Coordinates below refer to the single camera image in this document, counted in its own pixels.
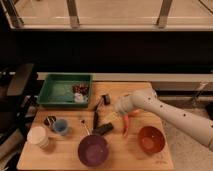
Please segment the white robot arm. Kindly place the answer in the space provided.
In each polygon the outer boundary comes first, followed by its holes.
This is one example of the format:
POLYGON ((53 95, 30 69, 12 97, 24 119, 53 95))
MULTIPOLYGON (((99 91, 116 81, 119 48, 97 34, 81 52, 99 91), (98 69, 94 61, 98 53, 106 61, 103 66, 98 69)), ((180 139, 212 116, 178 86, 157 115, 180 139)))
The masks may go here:
POLYGON ((213 151, 213 121, 162 102, 152 88, 136 90, 121 96, 114 102, 113 110, 104 120, 113 121, 138 109, 156 114, 213 151))

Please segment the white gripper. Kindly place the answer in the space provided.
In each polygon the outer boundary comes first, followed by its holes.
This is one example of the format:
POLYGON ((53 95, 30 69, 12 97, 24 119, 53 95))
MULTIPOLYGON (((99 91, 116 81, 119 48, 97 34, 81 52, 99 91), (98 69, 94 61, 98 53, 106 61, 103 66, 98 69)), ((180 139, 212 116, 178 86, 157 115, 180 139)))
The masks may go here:
POLYGON ((137 96, 135 94, 129 94, 120 97, 114 104, 115 112, 108 113, 102 119, 104 123, 110 123, 119 118, 119 115, 125 115, 137 109, 136 105, 137 96))

